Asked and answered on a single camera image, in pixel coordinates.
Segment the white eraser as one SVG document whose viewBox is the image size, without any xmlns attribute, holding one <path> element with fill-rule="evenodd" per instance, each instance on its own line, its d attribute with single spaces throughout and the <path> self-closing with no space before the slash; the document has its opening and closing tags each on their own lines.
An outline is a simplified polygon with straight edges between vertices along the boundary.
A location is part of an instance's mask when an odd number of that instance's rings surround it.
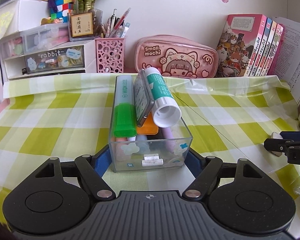
<svg viewBox="0 0 300 240">
<path fill-rule="evenodd" d="M 283 139 L 283 137 L 279 133 L 276 133 L 276 132 L 273 132 L 271 134 L 270 138 L 277 139 L 277 140 Z M 279 141 L 275 141 L 274 143 L 272 143 L 270 152 L 277 157 L 280 157 L 282 155 L 282 151 L 279 151 Z"/>
</svg>

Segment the light purple pen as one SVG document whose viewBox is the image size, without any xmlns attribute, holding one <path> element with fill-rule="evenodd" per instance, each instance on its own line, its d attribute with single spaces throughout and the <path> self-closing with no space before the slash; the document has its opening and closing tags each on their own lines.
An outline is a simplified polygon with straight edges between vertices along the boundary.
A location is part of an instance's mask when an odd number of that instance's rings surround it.
<svg viewBox="0 0 300 240">
<path fill-rule="evenodd" d="M 172 133 L 172 130 L 169 127 L 161 128 L 161 132 L 166 143 L 166 149 L 170 153 L 174 153 L 175 147 L 177 145 L 177 141 Z"/>
</svg>

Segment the clear acrylic organizer box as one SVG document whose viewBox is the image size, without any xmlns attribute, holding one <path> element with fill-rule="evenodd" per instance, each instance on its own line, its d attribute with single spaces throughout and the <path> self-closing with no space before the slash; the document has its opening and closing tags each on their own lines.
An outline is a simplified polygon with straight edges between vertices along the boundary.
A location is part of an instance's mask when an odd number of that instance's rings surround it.
<svg viewBox="0 0 300 240">
<path fill-rule="evenodd" d="M 177 141 L 174 153 L 166 149 L 161 127 L 156 135 L 147 135 L 146 141 L 126 141 L 122 146 L 127 160 L 117 161 L 115 154 L 115 136 L 113 133 L 114 101 L 110 120 L 109 148 L 115 172 L 157 170 L 182 166 L 190 149 L 193 136 L 181 118 L 170 129 Z"/>
</svg>

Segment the pale blue highlighter pen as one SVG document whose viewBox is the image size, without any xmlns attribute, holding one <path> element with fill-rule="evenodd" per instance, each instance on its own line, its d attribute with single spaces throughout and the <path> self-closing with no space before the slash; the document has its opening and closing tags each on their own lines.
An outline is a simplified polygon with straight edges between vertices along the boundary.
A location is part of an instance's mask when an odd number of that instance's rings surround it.
<svg viewBox="0 0 300 240">
<path fill-rule="evenodd" d="M 147 140 L 147 135 L 144 135 L 144 134 L 136 135 L 136 141 L 146 141 L 146 140 Z"/>
</svg>

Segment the green cap highlighter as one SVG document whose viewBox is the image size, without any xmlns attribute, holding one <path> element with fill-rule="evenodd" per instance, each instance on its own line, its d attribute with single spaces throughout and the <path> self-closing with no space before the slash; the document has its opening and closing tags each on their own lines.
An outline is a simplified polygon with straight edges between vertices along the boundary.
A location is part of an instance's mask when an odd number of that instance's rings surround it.
<svg viewBox="0 0 300 240">
<path fill-rule="evenodd" d="M 131 75 L 116 77 L 113 133 L 117 138 L 136 136 L 136 110 Z"/>
</svg>

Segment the orange cap highlighter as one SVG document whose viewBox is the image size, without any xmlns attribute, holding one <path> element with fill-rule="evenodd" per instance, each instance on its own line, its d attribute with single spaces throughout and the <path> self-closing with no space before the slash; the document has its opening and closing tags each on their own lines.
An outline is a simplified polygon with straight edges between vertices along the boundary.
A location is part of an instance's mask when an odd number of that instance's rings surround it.
<svg viewBox="0 0 300 240">
<path fill-rule="evenodd" d="M 154 123 L 152 113 L 150 112 L 145 122 L 141 127 L 137 127 L 137 134 L 141 135 L 156 135 L 159 127 Z"/>
</svg>

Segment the white green glue stick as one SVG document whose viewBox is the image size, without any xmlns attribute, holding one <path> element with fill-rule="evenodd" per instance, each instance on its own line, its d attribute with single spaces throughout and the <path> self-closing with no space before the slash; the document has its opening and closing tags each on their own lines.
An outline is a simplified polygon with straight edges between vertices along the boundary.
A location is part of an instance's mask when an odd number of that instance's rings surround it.
<svg viewBox="0 0 300 240">
<path fill-rule="evenodd" d="M 152 116 L 154 123 L 161 128 L 174 126 L 181 119 L 181 110 L 157 68 L 145 69 L 146 78 L 153 95 Z"/>
</svg>

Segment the pencil lead refill case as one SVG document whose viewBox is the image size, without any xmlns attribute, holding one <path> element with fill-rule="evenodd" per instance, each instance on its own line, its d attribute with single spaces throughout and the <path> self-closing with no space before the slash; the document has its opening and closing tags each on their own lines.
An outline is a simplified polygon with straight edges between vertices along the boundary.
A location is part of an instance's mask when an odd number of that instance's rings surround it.
<svg viewBox="0 0 300 240">
<path fill-rule="evenodd" d="M 133 88 L 136 124 L 141 127 L 154 106 L 154 98 L 144 69 L 137 74 Z"/>
</svg>

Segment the pink highlighter pen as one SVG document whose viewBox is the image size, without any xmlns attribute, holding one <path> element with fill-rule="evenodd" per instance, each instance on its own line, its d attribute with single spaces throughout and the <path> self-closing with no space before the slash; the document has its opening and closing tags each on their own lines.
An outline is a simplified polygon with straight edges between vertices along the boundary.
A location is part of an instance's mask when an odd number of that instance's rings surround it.
<svg viewBox="0 0 300 240">
<path fill-rule="evenodd" d="M 116 154 L 116 160 L 117 161 L 125 161 L 127 160 L 127 156 L 125 155 L 122 146 L 126 145 L 127 138 L 115 138 L 116 144 L 115 144 L 115 154 Z"/>
</svg>

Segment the white printed paper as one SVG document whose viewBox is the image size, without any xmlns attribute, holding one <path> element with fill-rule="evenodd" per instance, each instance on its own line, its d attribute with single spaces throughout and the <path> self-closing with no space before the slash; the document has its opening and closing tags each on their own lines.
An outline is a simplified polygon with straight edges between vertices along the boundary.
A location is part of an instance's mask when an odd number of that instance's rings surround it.
<svg viewBox="0 0 300 240">
<path fill-rule="evenodd" d="M 274 68 L 274 75 L 286 81 L 296 103 L 300 104 L 300 23 L 276 17 L 284 27 L 283 40 Z"/>
</svg>

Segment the green checkered tablecloth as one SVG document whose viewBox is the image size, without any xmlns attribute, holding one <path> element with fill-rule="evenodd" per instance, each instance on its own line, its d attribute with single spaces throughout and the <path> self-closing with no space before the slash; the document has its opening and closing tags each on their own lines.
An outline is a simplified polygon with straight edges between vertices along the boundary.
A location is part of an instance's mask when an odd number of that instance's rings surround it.
<svg viewBox="0 0 300 240">
<path fill-rule="evenodd" d="M 225 162 L 248 158 L 296 202 L 290 227 L 300 237 L 300 165 L 289 165 L 263 148 L 273 132 L 299 129 L 288 85 L 275 76 L 166 78 L 192 148 Z M 48 157 L 73 160 L 108 142 L 115 76 L 70 74 L 5 83 L 0 105 L 0 221 L 4 198 Z"/>
</svg>

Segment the pink cat cover book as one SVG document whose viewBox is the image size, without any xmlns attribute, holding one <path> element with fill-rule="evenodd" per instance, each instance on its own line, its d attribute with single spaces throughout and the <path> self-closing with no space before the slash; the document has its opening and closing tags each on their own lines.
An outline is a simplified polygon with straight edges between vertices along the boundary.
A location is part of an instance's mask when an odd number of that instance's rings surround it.
<svg viewBox="0 0 300 240">
<path fill-rule="evenodd" d="M 266 76 L 284 26 L 264 14 L 230 14 L 217 46 L 217 77 Z"/>
</svg>

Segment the pink Small mochi pencil case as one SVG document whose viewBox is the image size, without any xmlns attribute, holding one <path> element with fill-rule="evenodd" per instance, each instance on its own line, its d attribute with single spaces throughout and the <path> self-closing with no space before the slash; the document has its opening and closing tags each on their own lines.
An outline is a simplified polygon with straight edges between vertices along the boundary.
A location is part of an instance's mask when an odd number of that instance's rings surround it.
<svg viewBox="0 0 300 240">
<path fill-rule="evenodd" d="M 157 68 L 163 76 L 188 79 L 215 77 L 217 51 L 184 37 L 154 35 L 138 40 L 135 50 L 136 71 Z"/>
</svg>

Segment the pink perforated pen holder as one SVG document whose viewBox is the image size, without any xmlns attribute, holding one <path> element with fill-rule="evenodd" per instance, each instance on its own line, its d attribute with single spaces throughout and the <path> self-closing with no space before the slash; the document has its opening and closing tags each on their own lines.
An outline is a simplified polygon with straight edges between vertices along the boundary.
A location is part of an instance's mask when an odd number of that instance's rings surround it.
<svg viewBox="0 0 300 240">
<path fill-rule="evenodd" d="M 122 73 L 125 61 L 124 38 L 97 38 L 96 70 L 98 73 Z"/>
</svg>

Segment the colourful rubik cube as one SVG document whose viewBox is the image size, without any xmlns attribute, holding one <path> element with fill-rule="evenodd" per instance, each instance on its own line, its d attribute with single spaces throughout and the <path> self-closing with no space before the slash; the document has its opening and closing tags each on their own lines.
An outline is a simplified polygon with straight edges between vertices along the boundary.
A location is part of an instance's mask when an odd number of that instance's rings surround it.
<svg viewBox="0 0 300 240">
<path fill-rule="evenodd" d="M 75 8 L 75 0 L 52 0 L 55 8 L 50 8 L 50 18 L 53 22 L 66 23 L 68 15 Z"/>
</svg>

